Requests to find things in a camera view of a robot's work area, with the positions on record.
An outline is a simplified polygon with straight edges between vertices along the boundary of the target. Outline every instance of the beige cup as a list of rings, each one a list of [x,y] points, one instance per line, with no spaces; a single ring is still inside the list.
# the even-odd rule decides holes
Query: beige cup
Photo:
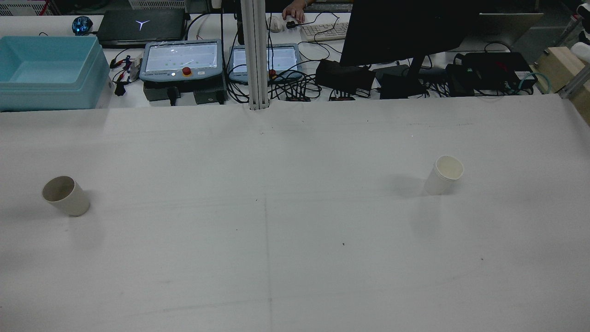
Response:
[[[455,157],[444,155],[434,163],[434,167],[424,184],[430,195],[440,195],[463,175],[463,164]]]
[[[71,216],[81,216],[90,207],[86,193],[71,177],[54,178],[43,187],[42,194],[47,203]]]

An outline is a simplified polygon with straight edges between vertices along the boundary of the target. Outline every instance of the person's hand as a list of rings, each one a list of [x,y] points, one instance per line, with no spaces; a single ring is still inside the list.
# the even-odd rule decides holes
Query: person's hand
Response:
[[[305,22],[305,14],[303,13],[303,8],[305,8],[305,6],[305,0],[293,0],[293,2],[283,10],[283,19],[287,19],[287,15],[291,15],[291,17],[296,19],[297,22]]]

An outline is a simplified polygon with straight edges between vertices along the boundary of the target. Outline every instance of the computer mouse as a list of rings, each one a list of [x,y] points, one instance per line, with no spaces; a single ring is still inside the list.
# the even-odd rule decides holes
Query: computer mouse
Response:
[[[267,25],[268,25],[268,29],[271,32],[281,32],[282,30],[285,29],[285,26],[283,25],[283,20],[277,16],[269,17],[267,20]]]
[[[92,31],[92,20],[88,16],[78,16],[72,22],[72,32],[75,35],[85,35]]]

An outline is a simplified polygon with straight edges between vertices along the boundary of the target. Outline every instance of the laptop logo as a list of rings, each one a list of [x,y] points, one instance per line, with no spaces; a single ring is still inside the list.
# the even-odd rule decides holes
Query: laptop logo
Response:
[[[147,21],[145,21],[145,22],[136,21],[137,23],[139,23],[139,31],[141,31],[141,30],[142,30],[142,28],[143,28],[143,24],[144,24],[144,23],[147,23],[147,22],[149,22],[149,21],[150,21],[150,20],[147,20]]]

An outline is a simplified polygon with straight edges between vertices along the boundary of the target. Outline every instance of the laptop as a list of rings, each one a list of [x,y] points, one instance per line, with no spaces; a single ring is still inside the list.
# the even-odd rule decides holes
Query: laptop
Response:
[[[184,9],[107,11],[97,34],[104,48],[143,48],[152,41],[184,38]]]
[[[461,45],[451,51],[506,51],[502,42],[512,45],[534,26],[541,18],[542,13],[531,14],[480,14],[476,26],[463,39]]]

